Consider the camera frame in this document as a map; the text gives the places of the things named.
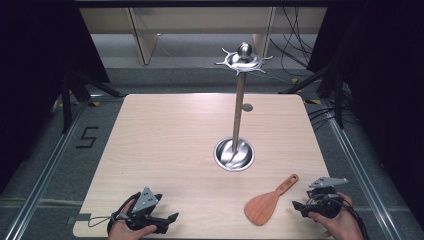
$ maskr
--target black cable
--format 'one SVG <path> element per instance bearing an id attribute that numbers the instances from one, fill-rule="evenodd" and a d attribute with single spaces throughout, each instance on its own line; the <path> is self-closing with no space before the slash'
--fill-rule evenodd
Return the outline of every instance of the black cable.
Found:
<path id="1" fill-rule="evenodd" d="M 119 216 L 119 214 L 121 213 L 121 211 L 122 211 L 122 209 L 124 209 L 124 207 L 131 201 L 131 200 L 133 200 L 133 199 L 135 199 L 135 198 L 137 198 L 137 197 L 139 197 L 141 195 L 141 193 L 140 192 L 138 192 L 138 193 L 136 193 L 136 194 L 134 194 L 134 195 L 132 195 L 131 197 L 129 197 L 122 205 L 121 205 L 121 207 L 119 207 L 119 209 L 118 209 L 118 211 L 116 211 L 116 212 L 114 212 L 114 213 L 112 213 L 112 215 L 110 216 L 110 217 L 93 217 L 93 218 L 90 218 L 89 220 L 88 220 L 88 227 L 89 228 L 92 228 L 92 227 L 95 227 L 95 226 L 97 226 L 97 225 L 99 225 L 99 224 L 101 224 L 101 223 L 103 223 L 103 222 L 105 222 L 105 221 L 107 221 L 107 220 L 111 220 L 113 223 L 116 221 L 116 220 L 118 220 L 118 216 Z M 94 220 L 94 219 L 99 219 L 99 218 L 103 218 L 103 220 L 102 221 L 100 221 L 100 222 L 98 222 L 98 223 L 95 223 L 95 224 L 93 224 L 93 225 L 90 225 L 90 222 L 92 221 L 92 220 Z"/>
<path id="2" fill-rule="evenodd" d="M 370 239 L 369 236 L 368 236 L 368 231 L 367 231 L 367 228 L 365 227 L 364 221 L 359 216 L 359 214 L 353 209 L 353 206 L 348 201 L 343 199 L 343 202 L 346 202 L 347 205 L 340 203 L 338 201 L 335 201 L 333 199 L 330 199 L 330 201 L 337 203 L 340 206 L 342 206 L 343 208 L 345 208 L 353 216 L 353 218 L 355 218 L 356 222 L 358 223 L 359 229 L 361 230 L 361 233 L 362 233 L 362 236 L 364 237 L 364 240 Z"/>
<path id="3" fill-rule="evenodd" d="M 296 57 L 294 57 L 293 55 L 291 55 L 290 53 L 288 53 L 287 51 L 285 51 L 284 49 L 282 49 L 281 47 L 279 47 L 273 40 L 272 38 L 269 39 L 269 41 L 282 53 L 287 55 L 288 57 L 290 57 L 293 61 L 299 63 L 300 65 L 302 65 L 303 67 L 308 67 L 308 65 L 304 64 L 302 61 L 300 61 L 299 59 L 297 59 Z"/>
<path id="4" fill-rule="evenodd" d="M 99 219 L 99 218 L 103 218 L 103 220 L 102 220 L 102 221 L 100 221 L 100 222 L 98 222 L 98 223 L 95 223 L 95 224 L 93 224 L 93 225 L 90 225 L 90 222 L 91 222 L 92 220 L 94 220 L 94 219 Z M 89 228 L 95 227 L 95 226 L 99 225 L 100 223 L 103 223 L 103 222 L 105 222 L 105 221 L 107 221 L 107 220 L 110 220 L 110 218 L 111 218 L 111 217 L 93 217 L 93 218 L 90 218 L 90 219 L 88 220 L 88 227 L 89 227 Z"/>
<path id="5" fill-rule="evenodd" d="M 303 54 L 303 57 L 305 58 L 305 61 L 307 62 L 307 63 L 309 63 L 309 56 L 305 53 L 305 52 L 307 52 L 306 51 L 306 49 L 305 49 L 305 47 L 303 46 L 304 44 L 307 46 L 307 47 L 309 47 L 310 49 L 312 49 L 309 45 L 307 45 L 303 40 L 302 40 L 302 38 L 300 37 L 300 31 L 299 31 L 299 21 L 298 21 L 298 16 L 299 16 L 299 8 L 298 7 L 295 7 L 295 22 L 294 22 L 294 24 L 292 24 L 292 22 L 290 21 L 290 18 L 288 17 L 288 14 L 287 14 L 287 12 L 286 12 L 286 9 L 283 7 L 283 11 L 284 11 L 284 14 L 286 15 L 286 19 L 287 19 L 287 21 L 289 22 L 289 25 L 290 25 L 290 28 L 291 28 L 291 30 L 292 30 L 292 32 L 291 32 L 291 34 L 290 34 L 290 38 L 289 38 L 289 40 L 291 39 L 291 36 L 292 35 L 294 35 L 296 38 L 297 38 L 297 40 L 299 41 L 299 44 L 300 44 L 300 46 L 301 46 L 301 51 L 302 51 L 302 54 Z"/>

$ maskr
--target metal base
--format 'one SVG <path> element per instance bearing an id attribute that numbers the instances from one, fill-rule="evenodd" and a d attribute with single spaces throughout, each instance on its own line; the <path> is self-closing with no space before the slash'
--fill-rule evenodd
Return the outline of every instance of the metal base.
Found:
<path id="1" fill-rule="evenodd" d="M 216 163 L 231 172 L 243 171 L 249 168 L 255 159 L 255 151 L 252 145 L 239 138 L 236 153 L 233 152 L 232 146 L 232 138 L 225 138 L 216 145 L 214 149 Z"/>

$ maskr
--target cable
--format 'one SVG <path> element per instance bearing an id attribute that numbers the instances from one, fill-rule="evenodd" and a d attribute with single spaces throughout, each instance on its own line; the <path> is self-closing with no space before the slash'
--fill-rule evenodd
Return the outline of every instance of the cable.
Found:
<path id="1" fill-rule="evenodd" d="M 353 206 L 346 201 L 345 199 L 343 199 L 343 202 L 346 202 L 347 205 L 337 202 L 333 199 L 330 199 L 330 201 L 339 204 L 340 206 L 342 206 L 343 208 L 345 208 L 352 216 L 353 218 L 355 218 L 356 222 L 358 223 L 359 229 L 361 230 L 362 236 L 364 237 L 365 240 L 369 240 L 369 236 L 368 236 L 368 231 L 367 228 L 365 227 L 365 223 L 362 220 L 362 218 L 359 216 L 359 214 L 353 209 Z"/>
<path id="2" fill-rule="evenodd" d="M 91 222 L 92 220 L 94 220 L 94 219 L 99 219 L 99 218 L 103 218 L 103 220 L 102 220 L 102 221 L 100 221 L 100 222 L 98 222 L 98 223 L 95 223 L 95 224 L 93 224 L 93 225 L 90 225 L 90 222 Z M 88 220 L 88 227 L 89 227 L 89 228 L 95 227 L 95 226 L 97 226 L 97 225 L 99 225 L 99 224 L 101 224 L 101 223 L 103 223 L 103 222 L 105 222 L 105 221 L 107 221 L 107 220 L 110 220 L 110 218 L 111 218 L 111 217 L 93 217 L 93 218 L 90 218 L 90 219 Z"/>
<path id="3" fill-rule="evenodd" d="M 289 38 L 289 40 L 287 41 L 287 44 L 286 44 L 286 46 L 285 46 L 285 48 L 287 47 L 287 45 L 289 44 L 289 42 L 290 42 L 290 39 L 291 39 L 291 37 L 292 37 L 292 35 L 294 35 L 296 38 L 297 38 L 297 40 L 299 41 L 299 44 L 300 44 L 300 47 L 301 47 L 301 51 L 302 51 L 302 53 L 303 53 L 303 56 L 304 56 L 304 58 L 305 58 L 305 61 L 307 62 L 307 63 L 309 63 L 309 56 L 308 56 L 308 54 L 307 54 L 307 51 L 306 51 L 306 49 L 305 49 L 305 47 L 304 47 L 304 45 L 306 45 L 308 48 L 310 48 L 310 49 L 312 49 L 309 45 L 307 45 L 303 40 L 302 40 L 302 38 L 300 37 L 300 31 L 299 31 L 299 21 L 298 21 L 298 16 L 299 16 L 299 8 L 298 7 L 295 7 L 294 8 L 294 10 L 295 10 L 295 22 L 294 22 L 294 24 L 292 24 L 292 22 L 291 22 L 291 20 L 290 20 L 290 18 L 289 18 L 289 16 L 288 16 L 288 14 L 287 14 L 287 12 L 286 12 L 286 9 L 285 9 L 285 7 L 283 7 L 283 11 L 284 11 L 284 14 L 286 15 L 286 19 L 287 19 L 287 21 L 288 21 L 288 23 L 289 23 L 289 25 L 290 25 L 290 28 L 291 28 L 291 30 L 292 30 L 292 32 L 291 32 L 291 34 L 290 34 L 290 38 Z"/>
<path id="4" fill-rule="evenodd" d="M 287 51 L 285 51 L 284 49 L 282 49 L 281 47 L 279 47 L 273 40 L 272 38 L 269 39 L 269 41 L 282 53 L 287 55 L 288 57 L 290 57 L 293 61 L 299 63 L 300 65 L 302 65 L 303 67 L 308 67 L 308 65 L 304 64 L 303 62 L 301 62 L 299 59 L 297 59 L 296 57 L 294 57 L 293 55 L 291 55 L 290 53 L 288 53 Z"/>

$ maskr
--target gray floor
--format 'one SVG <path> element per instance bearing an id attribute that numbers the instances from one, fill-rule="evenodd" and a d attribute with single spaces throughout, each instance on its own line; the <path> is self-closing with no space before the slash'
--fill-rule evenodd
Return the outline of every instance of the gray floor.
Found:
<path id="1" fill-rule="evenodd" d="M 272 38 L 284 46 L 282 36 Z M 110 86 L 123 93 L 235 92 L 235 73 L 214 63 L 223 61 L 225 54 L 222 47 L 227 51 L 235 51 L 242 41 L 252 42 L 249 35 L 161 35 L 150 64 L 141 66 L 132 36 L 93 35 L 93 39 L 111 79 Z M 315 36 L 305 35 L 303 39 L 313 46 Z M 302 59 L 303 55 L 299 51 L 293 48 L 289 51 Z M 272 45 L 268 56 L 274 58 L 264 65 L 267 73 L 249 74 L 247 92 L 277 94 L 289 88 L 293 79 L 302 81 L 306 77 L 297 75 L 311 74 L 287 57 L 282 59 L 279 51 Z M 315 90 L 319 83 L 317 81 L 311 84 L 298 94 L 305 100 L 318 99 Z M 90 88 L 90 92 L 94 96 L 93 101 L 99 101 L 100 105 L 75 105 L 74 112 L 78 115 L 66 139 L 61 134 L 63 117 L 61 108 L 58 107 L 46 122 L 30 158 L 21 164 L 1 195 L 0 209 L 3 214 L 0 216 L 0 238 L 6 237 L 9 226 L 20 213 L 25 200 L 31 196 L 46 163 L 57 151 L 57 144 L 65 142 L 22 239 L 75 239 L 72 234 L 73 223 L 122 105 L 122 99 L 104 95 L 94 88 Z M 331 102 L 331 98 L 323 99 L 323 102 Z M 305 108 L 312 113 L 324 106 L 305 104 Z M 378 157 L 355 116 L 347 110 L 343 114 L 344 133 L 349 137 L 357 157 L 366 169 L 377 196 L 393 219 L 396 230 L 403 239 L 424 239 L 422 229 L 384 169 L 379 166 Z M 378 214 L 373 211 L 373 205 L 336 137 L 334 124 L 332 120 L 327 120 L 328 117 L 320 115 L 311 124 L 330 176 L 349 180 L 348 184 L 338 186 L 337 190 L 353 197 L 355 209 L 364 219 L 371 239 L 397 239 L 387 237 L 384 226 L 378 221 Z M 96 127 L 87 131 L 87 135 L 96 138 L 93 147 L 78 148 L 89 144 L 81 136 L 90 127 Z"/>

